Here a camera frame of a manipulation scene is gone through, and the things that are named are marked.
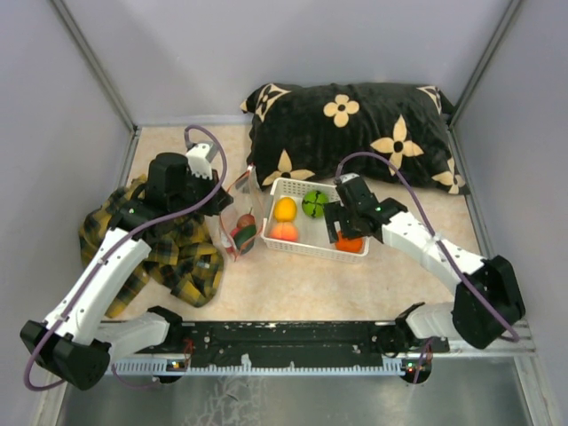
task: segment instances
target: gray wall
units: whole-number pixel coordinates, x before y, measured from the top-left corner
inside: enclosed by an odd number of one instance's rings
[[[517,270],[568,419],[568,3],[526,2],[458,123],[496,252]]]
[[[241,117],[268,81],[434,83],[456,101],[507,3],[67,0],[140,124]]]
[[[0,3],[0,129],[0,423],[26,425],[38,399],[22,383],[20,329],[78,278],[78,226],[129,137],[48,2]]]

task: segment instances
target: floral pattern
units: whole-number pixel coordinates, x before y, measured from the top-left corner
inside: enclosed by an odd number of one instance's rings
[[[390,154],[389,161],[400,169],[402,157],[415,157],[424,154],[423,150],[412,140],[406,140],[407,136],[406,122],[401,115],[394,124],[392,130],[392,138],[380,138],[371,144],[371,146],[381,154]],[[395,171],[389,168],[390,174],[394,175]]]
[[[315,173],[310,170],[292,170],[292,161],[284,149],[278,161],[278,169],[264,179],[263,186],[271,185],[277,178],[305,180],[312,177],[314,174]]]
[[[423,91],[426,93],[430,99],[434,101],[436,105],[436,109],[438,110],[438,114],[442,114],[442,99],[440,97],[440,90],[436,86],[422,86],[417,87],[419,91]]]
[[[448,171],[432,176],[432,179],[442,185],[449,186],[450,189],[448,193],[458,194],[460,193],[460,188],[465,185],[465,180],[463,180],[463,177],[460,175],[455,174],[455,161],[453,157],[450,157],[447,161],[447,167],[449,169]]]
[[[327,117],[334,117],[334,124],[337,127],[345,127],[349,122],[349,114],[356,114],[359,111],[359,102],[349,100],[347,95],[335,96],[335,102],[328,102],[323,107],[323,114]]]
[[[266,113],[270,107],[276,102],[276,99],[281,98],[285,94],[290,93],[290,91],[285,91],[284,89],[278,87],[276,84],[266,84],[258,95],[258,101],[256,103],[256,115],[260,118],[260,121],[264,121]]]

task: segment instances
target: cable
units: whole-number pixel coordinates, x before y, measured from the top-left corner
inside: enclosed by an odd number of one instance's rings
[[[130,238],[132,238],[134,235],[136,235],[136,234],[144,231],[145,229],[149,228],[150,226],[154,226],[154,225],[160,224],[162,222],[166,222],[166,221],[171,220],[171,219],[176,219],[178,217],[188,215],[188,214],[193,213],[194,211],[200,209],[201,207],[203,207],[205,204],[207,204],[215,196],[215,194],[219,191],[219,189],[221,189],[221,186],[223,185],[223,182],[225,181],[226,174],[227,174],[227,157],[226,157],[225,151],[223,150],[223,147],[221,146],[221,143],[217,140],[215,135],[213,135],[213,133],[211,133],[209,130],[205,129],[204,127],[195,125],[195,124],[191,124],[191,125],[189,125],[185,128],[184,137],[185,137],[186,142],[189,142],[189,131],[190,130],[199,130],[199,131],[205,133],[208,137],[211,138],[211,141],[215,145],[217,145],[217,147],[219,148],[219,153],[221,154],[221,161],[223,163],[223,172],[221,173],[221,177],[219,178],[219,181],[213,187],[213,189],[211,190],[210,193],[208,193],[205,197],[203,197],[203,199],[201,201],[196,202],[192,207],[188,207],[187,209],[180,210],[176,213],[170,213],[170,214],[162,216],[162,217],[157,217],[156,219],[150,220],[150,221],[134,228],[132,231],[130,231],[128,234],[126,234],[124,237],[122,237],[120,240],[118,240],[118,242],[116,242],[114,244],[114,246],[111,247],[99,259],[99,261],[95,264],[95,266],[91,269],[91,271],[89,272],[89,274],[87,275],[87,277],[83,281],[83,284],[81,284],[81,287],[79,287],[79,289],[76,291],[76,293],[73,295],[73,297],[71,297],[71,299],[69,300],[69,303],[67,304],[66,308],[61,313],[61,319],[58,319],[53,323],[53,326],[49,330],[47,330],[47,333],[45,333],[45,335],[43,335],[42,339],[39,341],[37,346],[32,351],[32,353],[29,357],[28,363],[26,364],[26,367],[24,369],[24,385],[30,391],[36,391],[36,392],[48,391],[49,389],[53,389],[53,388],[61,385],[64,382],[64,380],[59,380],[55,383],[51,383],[51,384],[48,384],[46,386],[35,386],[33,383],[31,383],[31,380],[30,380],[30,373],[32,371],[32,367],[34,366],[34,363],[36,362],[36,359],[39,356],[39,353],[41,352],[41,350],[43,349],[43,347],[45,346],[47,341],[57,331],[57,329],[61,326],[61,324],[63,323],[63,319],[67,319],[69,313],[73,310],[77,301],[81,298],[81,296],[83,295],[86,288],[89,286],[89,284],[91,284],[91,281],[93,280],[93,278],[95,278],[95,276],[99,272],[100,268],[105,264],[105,262],[110,258],[110,256],[113,255],[113,253],[119,247],[121,247],[122,244],[124,244],[126,241],[128,241]]]
[[[426,341],[426,343],[422,347],[422,350],[420,351],[420,357],[418,357],[418,365],[416,366],[416,371],[414,372],[414,379],[412,381],[413,384],[418,383],[418,375],[420,374],[420,369],[422,368],[422,363],[424,361],[424,355],[426,355],[426,352],[430,349],[430,345],[432,344],[432,342],[434,342],[433,337],[431,337],[430,339],[428,339]]]
[[[430,223],[428,217],[426,216],[426,212],[424,211],[424,208],[422,207],[420,201],[418,200],[418,196],[416,195],[416,192],[414,191],[414,189],[412,189],[412,187],[408,184],[408,182],[406,181],[405,177],[402,176],[402,173],[400,173],[400,171],[398,170],[398,168],[392,164],[390,161],[388,161],[386,158],[382,158],[381,155],[379,154],[375,154],[375,153],[370,153],[367,151],[362,151],[362,152],[358,152],[358,153],[353,153],[353,154],[349,154],[347,155],[345,158],[343,158],[341,160],[341,162],[339,163],[339,165],[337,166],[337,171],[335,173],[335,178],[339,178],[341,176],[342,170],[343,170],[343,166],[345,165],[345,163],[347,161],[349,161],[351,158],[355,158],[355,157],[362,157],[362,156],[368,156],[368,157],[373,157],[376,158],[377,160],[383,162],[384,164],[386,164],[387,166],[389,166],[398,176],[398,179],[400,179],[400,182],[402,183],[402,185],[404,185],[406,187],[406,189],[408,190],[408,192],[410,193],[410,196],[412,197],[414,204],[416,204],[416,207],[418,208],[418,211],[420,212],[420,216],[422,217],[422,221],[424,222],[424,224],[426,225],[426,228],[428,229],[428,232],[430,233],[430,235],[432,237],[436,236],[436,231],[434,231],[434,227],[432,226],[432,224]],[[489,313],[491,313],[491,315],[506,329],[511,333],[513,342],[518,342],[520,340],[520,337],[517,333],[517,331],[515,331],[515,329],[507,322],[506,319],[504,319],[498,312],[497,310],[495,310],[495,308],[493,308],[491,306],[491,304],[487,301],[487,299],[485,299],[483,297],[483,295],[481,293],[479,293],[479,291],[473,286],[473,284],[471,284],[471,282],[468,280],[468,278],[463,274],[463,272],[460,270],[460,268],[458,267],[457,263],[454,261],[454,259],[452,258],[452,255],[450,255],[450,252],[448,251],[448,249],[446,248],[446,245],[442,242],[442,241],[436,241],[436,244],[438,245],[438,247],[440,248],[440,250],[442,250],[442,253],[444,254],[444,256],[446,257],[448,263],[450,264],[450,266],[452,266],[452,269],[454,269],[455,273],[457,274],[457,276],[460,278],[461,282],[463,282],[463,284],[465,285],[465,287],[467,287],[467,289],[473,294],[473,296],[476,297],[476,299],[489,311]]]

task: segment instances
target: yellow fruit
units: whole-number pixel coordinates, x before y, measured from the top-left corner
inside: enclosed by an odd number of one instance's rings
[[[290,197],[280,198],[274,206],[274,218],[278,222],[292,222],[296,218],[298,207]]]

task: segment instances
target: orange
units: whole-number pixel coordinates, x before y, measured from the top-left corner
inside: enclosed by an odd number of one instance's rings
[[[363,248],[363,239],[355,238],[353,240],[347,240],[341,233],[337,233],[337,243],[335,248],[341,251],[349,251],[350,253],[360,253]]]
[[[298,207],[290,197],[282,197],[274,206],[274,218],[278,222],[292,222],[296,218]]]

